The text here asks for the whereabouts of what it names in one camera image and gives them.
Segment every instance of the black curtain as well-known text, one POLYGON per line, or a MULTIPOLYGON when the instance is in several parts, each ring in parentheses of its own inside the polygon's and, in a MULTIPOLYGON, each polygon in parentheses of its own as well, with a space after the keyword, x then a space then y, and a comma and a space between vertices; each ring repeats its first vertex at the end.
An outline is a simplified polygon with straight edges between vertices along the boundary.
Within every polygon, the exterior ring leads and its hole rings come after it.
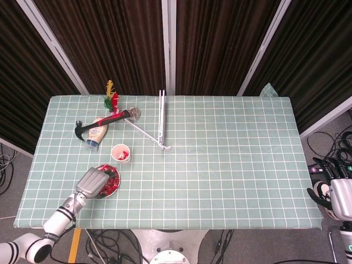
POLYGON ((300 132, 352 96, 352 1, 292 1, 245 95, 268 82, 300 132))
POLYGON ((160 0, 35 0, 91 94, 113 80, 119 94, 165 88, 160 0))
POLYGON ((176 94, 236 95, 279 3, 177 0, 176 94))
POLYGON ((50 98, 78 91, 16 1, 0 17, 0 138, 34 153, 50 98))

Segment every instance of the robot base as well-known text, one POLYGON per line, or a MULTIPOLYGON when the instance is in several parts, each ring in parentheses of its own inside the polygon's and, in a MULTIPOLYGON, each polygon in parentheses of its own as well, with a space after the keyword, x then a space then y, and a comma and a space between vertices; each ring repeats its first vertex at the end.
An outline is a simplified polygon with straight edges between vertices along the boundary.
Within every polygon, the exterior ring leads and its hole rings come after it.
POLYGON ((134 229, 142 253, 150 264, 197 264, 200 244, 208 230, 159 230, 134 229))

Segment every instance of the bottle cap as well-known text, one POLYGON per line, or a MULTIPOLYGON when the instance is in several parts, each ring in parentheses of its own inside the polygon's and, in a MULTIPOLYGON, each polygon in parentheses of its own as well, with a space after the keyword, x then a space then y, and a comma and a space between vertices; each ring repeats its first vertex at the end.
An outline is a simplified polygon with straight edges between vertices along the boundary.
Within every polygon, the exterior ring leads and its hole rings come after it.
POLYGON ((98 143, 95 142, 94 140, 91 140, 91 139, 88 139, 87 140, 87 146, 90 148, 90 149, 97 149, 98 148, 98 143))

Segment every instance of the white rod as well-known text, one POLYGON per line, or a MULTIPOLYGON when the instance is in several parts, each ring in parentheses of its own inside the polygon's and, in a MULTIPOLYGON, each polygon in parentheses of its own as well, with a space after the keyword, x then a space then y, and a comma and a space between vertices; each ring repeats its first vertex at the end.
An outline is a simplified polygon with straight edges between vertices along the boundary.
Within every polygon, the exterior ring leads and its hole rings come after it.
POLYGON ((10 147, 13 150, 21 152, 22 154, 24 154, 24 155, 26 155, 26 156, 28 156, 30 158, 33 158, 33 154, 23 150, 22 148, 19 148, 19 147, 15 146, 15 145, 11 144, 9 141, 6 141, 5 139, 2 139, 1 137, 0 137, 0 143, 10 147))
POLYGON ((161 0, 161 11, 163 18, 163 36, 164 36, 164 60, 165 60, 165 88, 170 90, 170 41, 169 41, 169 14, 168 14, 168 0, 161 0))
POLYGON ((282 17, 284 16, 288 6, 290 5, 291 0, 281 0, 279 7, 276 10, 275 16, 273 18, 273 20, 271 21, 271 24, 268 28, 268 31, 265 34, 265 37, 260 45, 260 48, 257 52, 257 55, 255 56, 251 68, 249 69, 246 78, 244 79, 240 90, 237 93, 237 96, 242 96, 250 82, 250 80, 253 77, 254 72, 256 71, 256 69, 258 68, 258 65, 267 49, 267 47, 269 46, 269 43, 274 35, 274 33, 276 32, 282 17))
POLYGON ((88 95, 89 92, 87 91, 85 85, 33 0, 17 0, 17 3, 32 22, 33 26, 43 38, 55 58, 59 61, 61 67, 70 77, 77 90, 83 95, 88 95))
POLYGON ((170 39, 170 89, 167 95, 175 95, 176 90, 176 0, 168 0, 170 39))
POLYGON ((321 119, 319 119, 317 122, 315 122, 312 126, 310 126, 309 128, 307 128, 305 131, 303 131, 299 137, 301 138, 301 140, 303 138, 305 138, 306 136, 310 135, 311 133, 313 133, 315 130, 317 130, 318 128, 321 128, 322 126, 326 125, 327 123, 329 123, 330 121, 334 120, 336 117, 338 117, 339 115, 343 114, 344 112, 346 112, 349 108, 352 107, 352 96, 349 97, 346 101, 344 101, 342 104, 340 104, 338 107, 336 107, 335 109, 333 109, 331 112, 329 112, 328 114, 326 114, 324 117, 322 117, 321 119))

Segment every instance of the yellow pole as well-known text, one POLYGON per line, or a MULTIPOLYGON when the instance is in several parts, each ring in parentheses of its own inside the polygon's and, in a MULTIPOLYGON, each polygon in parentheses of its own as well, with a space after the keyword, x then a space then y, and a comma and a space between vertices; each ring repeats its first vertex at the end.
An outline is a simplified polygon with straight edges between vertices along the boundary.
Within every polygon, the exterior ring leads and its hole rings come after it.
POLYGON ((77 255, 77 250, 78 250, 78 244, 79 244, 80 236, 81 236, 81 229, 80 228, 75 228, 74 233, 73 233, 73 237, 72 237, 70 256, 68 257, 68 262, 69 263, 75 263, 76 262, 76 255, 77 255))

